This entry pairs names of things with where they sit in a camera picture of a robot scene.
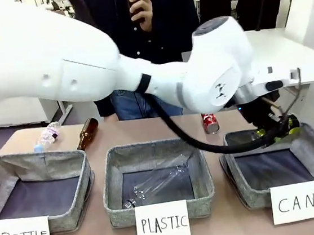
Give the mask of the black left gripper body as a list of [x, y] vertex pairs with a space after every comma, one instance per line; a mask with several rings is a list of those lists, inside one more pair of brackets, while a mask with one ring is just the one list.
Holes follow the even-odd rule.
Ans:
[[249, 103], [237, 105], [237, 108], [247, 123], [253, 124], [258, 129], [273, 129], [280, 124], [280, 119], [271, 118], [270, 114], [273, 114], [271, 104], [264, 101], [263, 98], [275, 102], [279, 97], [280, 94], [261, 96]]

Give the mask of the person's hand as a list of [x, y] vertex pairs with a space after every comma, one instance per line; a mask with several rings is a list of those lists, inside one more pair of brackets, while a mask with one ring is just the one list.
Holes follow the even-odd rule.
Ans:
[[138, 0], [130, 7], [131, 20], [138, 22], [145, 32], [152, 31], [153, 8], [150, 0]]

